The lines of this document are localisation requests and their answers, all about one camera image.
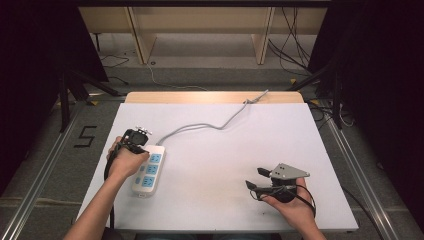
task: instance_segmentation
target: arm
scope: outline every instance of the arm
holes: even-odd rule
[[[120,139],[120,137],[116,138],[109,150],[108,158]],[[148,158],[148,152],[133,154],[128,149],[121,148],[109,170],[109,177],[69,230],[65,239],[101,239],[119,189],[125,180],[133,175]]]
[[[296,184],[306,187],[305,179],[296,179]],[[297,188],[298,195],[311,202],[311,197],[303,188]],[[271,196],[263,196],[262,200],[277,209],[287,220],[288,224],[295,228],[305,240],[325,239],[325,236],[318,229],[314,215],[304,202],[295,198],[289,203],[282,203]]]

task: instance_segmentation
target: cable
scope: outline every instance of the cable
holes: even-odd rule
[[[315,122],[319,122],[319,121],[323,120],[326,113],[330,114],[330,115],[333,114],[330,111],[331,108],[329,108],[329,107],[321,107],[318,104],[312,102],[311,100],[305,100],[305,103],[307,103],[308,105],[313,105],[313,107],[309,107],[310,110],[316,109],[316,110],[319,110],[321,112],[322,116],[319,119],[314,119]]]
[[[321,128],[328,122],[328,121],[330,121],[330,119],[332,119],[333,117],[332,116],[330,116],[330,117],[328,117],[327,118],[327,120],[325,120],[325,122],[323,123],[323,124],[321,124],[321,126],[319,126],[319,128],[318,128],[318,131],[319,130],[321,130]]]
[[[308,71],[309,72],[309,70],[307,69],[307,67],[306,66],[304,66],[304,65],[302,65],[301,63],[299,63],[298,61],[296,61],[294,58],[292,58],[292,57],[290,57],[287,53],[285,53],[285,52],[283,52],[283,50],[281,49],[279,49],[272,41],[271,41],[271,39],[268,39],[268,42],[269,43],[271,43],[271,46],[272,47],[274,47],[275,49],[272,49],[271,48],[271,51],[275,54],[275,55],[277,55],[277,56],[279,56],[280,57],[280,60],[285,60],[286,62],[290,62],[290,63],[294,63],[294,64],[296,64],[296,65],[298,65],[299,67],[301,67],[301,68],[303,68],[304,70],[306,70],[306,71]]]
[[[147,65],[147,67],[150,69],[150,72],[152,73],[152,81],[153,81],[155,84],[157,84],[157,85],[165,86],[165,87],[178,88],[178,89],[198,88],[198,89],[201,89],[201,90],[203,90],[203,91],[209,91],[208,89],[203,88],[203,87],[199,87],[199,86],[183,86],[183,87],[181,87],[181,86],[169,85],[169,84],[164,84],[164,83],[158,83],[158,82],[156,82],[156,80],[155,80],[155,77],[154,77],[154,75],[153,75],[153,70],[152,70],[152,68],[150,67],[150,65],[149,65],[149,64],[146,64],[146,65]]]
[[[119,80],[119,81],[123,82],[125,85],[130,85],[127,81],[124,81],[123,79],[121,79],[121,78],[119,78],[119,77],[108,77],[108,78],[111,78],[111,79],[117,79],[117,80]]]
[[[305,189],[308,192],[309,196],[311,197],[312,204],[310,202],[308,202],[306,199],[304,199],[303,197],[299,196],[298,194],[295,194],[295,193],[292,193],[290,191],[287,191],[287,187],[288,186],[286,186],[286,185],[278,186],[278,187],[271,187],[271,189],[278,189],[278,190],[275,191],[275,192],[273,192],[273,193],[270,193],[270,194],[265,194],[265,196],[260,197],[260,199],[255,198],[253,196],[253,194],[252,194],[252,192],[254,192],[255,190],[257,190],[255,188],[255,189],[250,190],[250,196],[252,196],[252,198],[255,199],[255,200],[262,200],[263,198],[265,198],[267,196],[274,196],[275,194],[277,194],[278,192],[281,192],[281,191],[287,192],[290,195],[292,195],[293,197],[295,197],[295,198],[299,199],[300,201],[302,201],[303,203],[305,203],[308,207],[310,207],[311,210],[312,210],[312,213],[314,215],[314,218],[315,218],[315,216],[316,216],[316,205],[315,205],[314,197],[312,196],[311,192],[306,187],[296,184],[296,187],[301,187],[301,188]]]
[[[275,52],[275,50],[274,49],[272,49],[269,45],[268,45],[268,47],[270,48],[270,50],[271,50],[271,52],[272,53],[274,53],[277,57],[279,57],[279,62],[280,62],[280,66],[281,66],[281,68],[284,70],[284,71],[286,71],[286,72],[288,72],[288,73],[292,73],[292,74],[296,74],[296,75],[300,75],[300,76],[305,76],[305,77],[309,77],[310,75],[307,75],[307,74],[302,74],[302,73],[297,73],[297,72],[293,72],[293,71],[290,71],[290,70],[288,70],[287,68],[285,68],[284,66],[283,66],[283,63],[282,63],[282,61],[281,60],[284,60],[284,61],[286,61],[286,62],[292,62],[291,60],[287,60],[287,59],[285,59],[285,58],[283,58],[283,56],[282,56],[282,54],[280,53],[276,53]]]
[[[372,225],[374,226],[375,230],[377,231],[378,236],[380,239],[384,240],[383,234],[381,233],[380,229],[377,226],[377,223],[372,218],[371,214],[365,209],[365,207],[359,202],[359,200],[351,193],[349,192],[345,187],[341,186],[343,191],[345,191],[358,205],[362,208],[364,213],[367,215],[368,219],[371,221]]]
[[[301,46],[298,36],[297,36],[297,14],[298,14],[298,8],[293,8],[293,23],[290,27],[290,23],[289,20],[287,18],[286,13],[284,12],[284,7],[281,8],[281,11],[283,12],[283,16],[286,20],[287,26],[289,28],[289,35],[287,37],[287,39],[290,37],[290,35],[293,36],[293,39],[296,42],[296,48],[297,48],[297,53],[299,54],[299,58],[301,59],[302,63],[304,66],[306,66],[307,64],[305,64],[305,62],[303,61],[303,58],[305,58],[305,60],[309,63],[309,58],[310,55],[303,49],[303,47]]]
[[[110,156],[109,156],[107,163],[106,163],[105,171],[103,172],[104,181],[106,181],[106,179],[109,177],[110,167],[112,166],[113,160],[115,160],[115,157],[118,154],[119,149],[123,146],[123,141],[124,141],[124,139],[121,139],[121,141],[116,144],[115,148],[110,153]],[[112,205],[112,209],[110,209],[110,213],[109,213],[109,227],[111,229],[115,228],[115,207],[114,207],[114,205]]]
[[[108,57],[114,57],[114,58],[124,59],[124,61],[123,61],[123,62],[120,62],[120,63],[118,63],[118,64],[116,64],[116,65],[113,65],[113,66],[103,66],[103,67],[106,67],[106,68],[114,68],[114,67],[119,66],[119,65],[121,65],[121,64],[124,64],[124,63],[126,63],[126,62],[128,62],[128,61],[130,60],[129,58],[118,57],[118,56],[114,56],[114,55],[107,55],[107,56],[106,56],[106,57],[104,57],[104,58],[100,58],[100,61],[103,61],[103,60],[105,60],[105,59],[106,59],[106,58],[108,58]]]
[[[353,126],[353,124],[355,124],[355,119],[352,119],[352,122],[351,122],[351,123],[346,122],[346,121],[343,119],[343,117],[342,117],[342,109],[343,109],[343,105],[341,105],[341,106],[340,106],[340,112],[339,112],[340,120],[342,120],[342,123],[343,123],[345,126],[347,126],[347,127],[352,127],[352,126]]]
[[[265,90],[261,95],[259,95],[258,97],[256,97],[255,99],[253,99],[253,100],[249,100],[249,99],[246,99],[246,101],[244,101],[243,102],[243,106],[235,113],[235,114],[233,114],[228,120],[227,120],[227,122],[225,122],[222,126],[220,126],[220,127],[217,127],[217,126],[214,126],[214,125],[212,125],[212,124],[209,124],[209,123],[194,123],[194,124],[188,124],[188,125],[185,125],[185,126],[182,126],[182,127],[180,127],[180,128],[178,128],[178,129],[176,129],[176,130],[174,130],[173,132],[171,132],[171,133],[169,133],[169,134],[167,134],[167,135],[165,135],[164,137],[162,137],[157,143],[156,143],[156,145],[162,145],[163,144],[163,142],[167,139],[167,138],[169,138],[169,137],[171,137],[171,136],[173,136],[173,135],[176,135],[176,134],[178,134],[178,133],[181,133],[181,132],[185,132],[185,131],[191,131],[191,130],[197,130],[197,129],[201,129],[201,128],[213,128],[213,129],[216,129],[216,130],[223,130],[230,122],[231,122],[231,120],[233,120],[241,111],[243,111],[245,108],[246,108],[246,106],[248,105],[248,104],[254,104],[254,103],[257,103],[265,94],[267,94],[268,93],[268,90]]]

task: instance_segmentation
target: metal rail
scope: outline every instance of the metal rail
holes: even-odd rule
[[[398,234],[396,233],[389,219],[389,216],[386,214],[386,211],[378,199],[377,194],[371,187],[371,184],[368,181],[364,171],[362,170],[358,159],[353,153],[353,150],[350,147],[343,131],[337,128],[332,119],[329,121],[329,126],[382,236],[384,239],[399,239]]]
[[[77,104],[75,105],[72,111],[68,127],[62,133],[59,134],[59,137],[57,138],[52,150],[47,156],[47,159],[45,160],[43,166],[38,172],[38,175],[35,178],[33,184],[31,185],[31,188],[27,192],[26,196],[23,198],[21,204],[19,205],[12,219],[8,223],[6,231],[3,233],[2,240],[18,238],[19,234],[25,226],[26,221],[28,220],[29,215],[32,212],[32,209],[34,208],[35,202],[37,201],[38,197],[43,191],[47,180],[49,179],[50,173],[52,172],[57,160],[59,159],[59,156],[64,147],[64,143],[66,143],[66,141],[68,140],[69,135],[74,127],[75,121],[79,113],[83,109],[84,105],[85,102],[77,102]]]

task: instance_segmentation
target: wrist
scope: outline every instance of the wrist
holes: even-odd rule
[[[126,179],[127,177],[125,175],[112,173],[111,175],[109,175],[109,177],[106,180],[122,185]]]
[[[318,226],[316,224],[301,227],[298,229],[299,233],[302,235],[304,240],[320,240],[320,239],[326,239],[324,234],[318,229]]]

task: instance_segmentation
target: finger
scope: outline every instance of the finger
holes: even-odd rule
[[[115,138],[115,142],[112,143],[112,146],[109,148],[109,150],[107,151],[107,155],[106,155],[106,159],[109,159],[110,155],[112,154],[112,152],[115,150],[116,145],[121,141],[122,137],[121,136],[117,136]]]
[[[306,181],[304,178],[297,178],[296,179],[296,185],[302,186],[302,187],[297,187],[297,194],[303,198],[305,198],[306,200],[308,200],[309,202],[310,200],[310,196],[308,191],[306,191]]]
[[[303,187],[306,188],[306,182],[305,182],[305,179],[304,178],[297,178],[296,179],[296,184],[297,185],[300,185],[300,186],[303,186]]]
[[[278,201],[276,198],[274,198],[272,196],[268,196],[266,194],[262,194],[261,199],[271,206],[275,206],[276,204],[280,203],[280,201]]]
[[[143,152],[143,153],[141,153],[141,157],[142,157],[142,159],[143,159],[143,162],[144,161],[147,161],[148,159],[149,159],[149,157],[150,157],[150,153],[149,152]]]

